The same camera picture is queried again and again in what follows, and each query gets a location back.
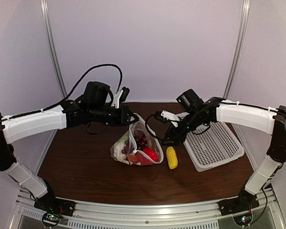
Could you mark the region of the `dark red toy grapes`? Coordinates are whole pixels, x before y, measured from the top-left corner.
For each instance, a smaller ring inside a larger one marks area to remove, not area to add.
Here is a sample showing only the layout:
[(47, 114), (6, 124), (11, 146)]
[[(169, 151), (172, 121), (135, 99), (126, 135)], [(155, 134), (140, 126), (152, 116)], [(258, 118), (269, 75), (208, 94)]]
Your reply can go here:
[(125, 142), (123, 153), (131, 153), (135, 148), (137, 150), (143, 150), (148, 147), (147, 139), (145, 134), (138, 134), (134, 136), (134, 142), (136, 143), (136, 147), (134, 147), (134, 144), (130, 142), (130, 140), (127, 140)]

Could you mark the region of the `white toy cauliflower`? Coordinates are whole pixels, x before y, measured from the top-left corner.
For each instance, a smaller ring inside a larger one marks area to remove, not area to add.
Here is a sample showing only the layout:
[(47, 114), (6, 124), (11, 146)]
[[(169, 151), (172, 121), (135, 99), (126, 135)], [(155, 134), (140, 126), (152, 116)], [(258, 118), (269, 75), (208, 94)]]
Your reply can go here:
[(125, 142), (127, 140), (129, 140), (129, 137), (123, 136), (113, 145), (113, 158), (116, 161), (129, 164), (128, 162), (126, 162), (126, 153), (122, 152), (124, 150)]

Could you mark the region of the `clear polka dot zip bag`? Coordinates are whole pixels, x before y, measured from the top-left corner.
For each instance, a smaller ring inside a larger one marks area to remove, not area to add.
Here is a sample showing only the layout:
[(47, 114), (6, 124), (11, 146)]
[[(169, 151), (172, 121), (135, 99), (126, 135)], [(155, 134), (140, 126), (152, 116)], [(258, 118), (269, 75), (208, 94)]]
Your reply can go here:
[(138, 121), (131, 124), (128, 131), (111, 147), (111, 156), (115, 161), (137, 166), (151, 166), (163, 162), (164, 155), (159, 141), (147, 129), (145, 121), (137, 116)]

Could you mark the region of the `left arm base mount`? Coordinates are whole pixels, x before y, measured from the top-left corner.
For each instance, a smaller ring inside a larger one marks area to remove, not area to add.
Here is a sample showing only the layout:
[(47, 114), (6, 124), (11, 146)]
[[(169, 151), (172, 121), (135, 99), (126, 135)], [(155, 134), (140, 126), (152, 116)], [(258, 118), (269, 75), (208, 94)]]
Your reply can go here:
[(46, 204), (40, 199), (34, 201), (34, 207), (43, 210), (45, 213), (41, 217), (42, 224), (47, 228), (53, 228), (66, 216), (73, 216), (75, 209), (75, 202), (71, 200), (65, 200), (55, 198), (53, 203)]

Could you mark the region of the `yellow toy mango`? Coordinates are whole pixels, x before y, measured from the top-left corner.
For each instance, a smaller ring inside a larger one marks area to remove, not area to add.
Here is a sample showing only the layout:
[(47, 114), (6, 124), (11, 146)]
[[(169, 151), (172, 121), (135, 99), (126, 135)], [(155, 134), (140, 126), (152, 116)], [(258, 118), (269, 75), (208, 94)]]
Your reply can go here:
[(176, 169), (178, 166), (178, 159), (176, 155), (176, 151), (173, 147), (168, 147), (166, 150), (166, 158), (168, 162), (168, 166), (171, 170)]

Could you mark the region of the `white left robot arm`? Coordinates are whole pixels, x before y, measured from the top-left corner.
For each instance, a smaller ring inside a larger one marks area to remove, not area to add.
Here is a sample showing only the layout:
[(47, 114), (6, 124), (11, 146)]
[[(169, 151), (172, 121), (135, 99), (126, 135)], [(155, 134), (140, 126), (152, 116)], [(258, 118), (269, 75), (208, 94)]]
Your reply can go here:
[(33, 174), (16, 159), (12, 143), (51, 130), (70, 129), (80, 125), (101, 123), (105, 126), (129, 126), (139, 120), (122, 103), (130, 90), (123, 87), (116, 94), (101, 82), (88, 82), (83, 95), (76, 100), (65, 100), (50, 109), (40, 109), (26, 115), (0, 113), (0, 171), (6, 172), (49, 212), (59, 208), (59, 201), (43, 179)]

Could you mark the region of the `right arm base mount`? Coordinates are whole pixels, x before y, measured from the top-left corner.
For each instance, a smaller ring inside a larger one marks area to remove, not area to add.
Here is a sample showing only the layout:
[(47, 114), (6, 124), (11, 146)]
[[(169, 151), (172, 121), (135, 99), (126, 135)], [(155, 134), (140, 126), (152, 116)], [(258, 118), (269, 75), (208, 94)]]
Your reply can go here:
[(218, 202), (222, 216), (232, 215), (234, 223), (240, 227), (249, 226), (253, 222), (253, 208), (260, 206), (257, 197), (253, 200), (235, 197)]

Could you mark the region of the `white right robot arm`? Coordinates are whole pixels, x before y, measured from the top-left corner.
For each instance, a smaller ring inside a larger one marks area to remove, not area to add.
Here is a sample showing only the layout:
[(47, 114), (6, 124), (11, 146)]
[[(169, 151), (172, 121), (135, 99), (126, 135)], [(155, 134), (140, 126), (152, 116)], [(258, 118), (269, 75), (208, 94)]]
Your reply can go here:
[(185, 142), (189, 132), (201, 125), (216, 122), (240, 125), (271, 135), (266, 156), (235, 199), (235, 207), (246, 210), (253, 203), (254, 196), (286, 162), (286, 107), (260, 107), (222, 97), (203, 101), (192, 89), (182, 93), (176, 100), (187, 114), (180, 117), (168, 111), (159, 112), (162, 122), (171, 123), (161, 140), (163, 145), (178, 146)]

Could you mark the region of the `red toy bell pepper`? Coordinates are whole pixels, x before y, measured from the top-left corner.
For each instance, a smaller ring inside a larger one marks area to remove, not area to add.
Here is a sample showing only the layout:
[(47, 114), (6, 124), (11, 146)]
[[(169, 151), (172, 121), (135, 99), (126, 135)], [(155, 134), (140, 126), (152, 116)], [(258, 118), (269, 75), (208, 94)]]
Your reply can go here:
[(132, 162), (140, 166), (150, 166), (159, 162), (158, 155), (150, 148), (138, 150), (134, 155)]

